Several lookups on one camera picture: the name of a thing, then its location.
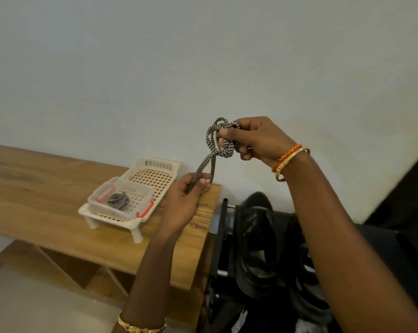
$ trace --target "white wall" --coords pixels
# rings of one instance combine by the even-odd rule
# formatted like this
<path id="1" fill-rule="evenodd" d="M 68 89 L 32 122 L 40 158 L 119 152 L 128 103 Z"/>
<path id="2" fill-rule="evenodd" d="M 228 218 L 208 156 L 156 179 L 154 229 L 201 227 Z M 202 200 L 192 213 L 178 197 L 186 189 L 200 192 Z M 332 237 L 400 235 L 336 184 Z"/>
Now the white wall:
<path id="1" fill-rule="evenodd" d="M 0 0 L 0 144 L 195 170 L 213 120 L 267 115 L 362 222 L 418 158 L 418 0 Z M 219 159 L 238 202 L 258 162 Z"/>

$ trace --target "right hand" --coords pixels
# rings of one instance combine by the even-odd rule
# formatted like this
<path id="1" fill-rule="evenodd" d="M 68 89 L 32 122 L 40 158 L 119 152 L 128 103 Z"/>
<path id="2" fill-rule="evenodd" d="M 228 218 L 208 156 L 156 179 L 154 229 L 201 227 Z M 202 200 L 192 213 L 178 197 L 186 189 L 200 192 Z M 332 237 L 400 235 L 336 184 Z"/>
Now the right hand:
<path id="1" fill-rule="evenodd" d="M 242 160 L 248 161 L 254 157 L 272 168 L 277 159 L 296 145 L 268 117 L 241 118 L 236 122 L 241 129 L 221 129 L 217 138 L 236 140 L 237 152 Z M 220 140 L 220 146 L 224 146 L 223 140 Z"/>

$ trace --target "coiled rope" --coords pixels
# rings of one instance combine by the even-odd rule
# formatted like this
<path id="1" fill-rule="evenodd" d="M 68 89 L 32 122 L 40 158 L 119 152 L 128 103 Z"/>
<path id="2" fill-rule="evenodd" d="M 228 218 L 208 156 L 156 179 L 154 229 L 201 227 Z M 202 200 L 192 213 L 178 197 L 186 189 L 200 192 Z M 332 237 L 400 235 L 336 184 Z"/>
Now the coiled rope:
<path id="1" fill-rule="evenodd" d="M 215 174 L 215 160 L 217 156 L 228 158 L 234 154 L 235 147 L 237 147 L 238 144 L 237 141 L 231 141 L 222 138 L 224 141 L 224 147 L 220 147 L 218 145 L 218 139 L 215 135 L 219 130 L 223 128 L 240 128 L 240 125 L 236 122 L 229 123 L 225 118 L 220 117 L 212 124 L 211 127 L 208 128 L 208 131 L 206 132 L 206 144 L 210 149 L 210 154 L 206 156 L 200 167 L 195 172 L 195 175 L 193 176 L 190 183 L 189 191 L 193 189 L 195 183 L 199 178 L 201 178 L 201 173 L 203 172 L 203 169 L 206 168 L 206 166 L 209 164 L 209 161 L 211 164 L 210 172 L 212 174 L 210 183 L 212 183 L 213 176 Z"/>

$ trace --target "orange beaded bracelet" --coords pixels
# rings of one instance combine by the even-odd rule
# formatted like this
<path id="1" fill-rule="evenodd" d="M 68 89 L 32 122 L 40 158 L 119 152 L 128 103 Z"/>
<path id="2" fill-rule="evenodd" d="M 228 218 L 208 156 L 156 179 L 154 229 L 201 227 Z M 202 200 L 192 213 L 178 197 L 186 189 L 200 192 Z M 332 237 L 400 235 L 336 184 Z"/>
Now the orange beaded bracelet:
<path id="1" fill-rule="evenodd" d="M 279 164 L 281 164 L 283 162 L 283 160 L 285 160 L 288 156 L 290 156 L 292 153 L 294 153 L 298 148 L 301 147 L 301 144 L 295 145 L 293 148 L 291 148 L 286 154 L 282 155 L 280 159 L 278 159 L 275 162 L 274 167 L 272 168 L 272 172 L 275 173 L 275 171 L 277 170 L 277 167 Z"/>

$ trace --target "gold bangle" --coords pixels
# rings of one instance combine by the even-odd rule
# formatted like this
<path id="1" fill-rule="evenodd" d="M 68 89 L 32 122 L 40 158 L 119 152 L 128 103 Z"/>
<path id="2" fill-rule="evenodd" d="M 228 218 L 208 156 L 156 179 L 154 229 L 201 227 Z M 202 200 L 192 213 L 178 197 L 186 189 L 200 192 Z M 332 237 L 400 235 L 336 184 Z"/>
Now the gold bangle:
<path id="1" fill-rule="evenodd" d="M 161 333 L 162 331 L 164 331 L 164 329 L 166 328 L 166 322 L 164 322 L 164 325 L 162 328 L 158 328 L 155 330 L 149 330 L 147 328 L 139 328 L 139 327 L 135 327 L 132 326 L 130 324 L 128 324 L 127 322 L 123 321 L 123 319 L 121 319 L 121 313 L 118 316 L 118 321 L 117 323 L 126 331 L 129 333 Z"/>
<path id="2" fill-rule="evenodd" d="M 306 151 L 308 154 L 311 153 L 311 150 L 308 147 L 301 147 L 295 152 L 293 152 L 290 156 L 288 156 L 285 160 L 281 162 L 281 164 L 278 165 L 277 169 L 275 170 L 275 179 L 279 182 L 285 182 L 286 179 L 282 178 L 279 179 L 280 172 L 283 170 L 283 168 L 291 161 L 293 157 L 295 157 L 297 154 L 299 154 L 301 151 Z"/>

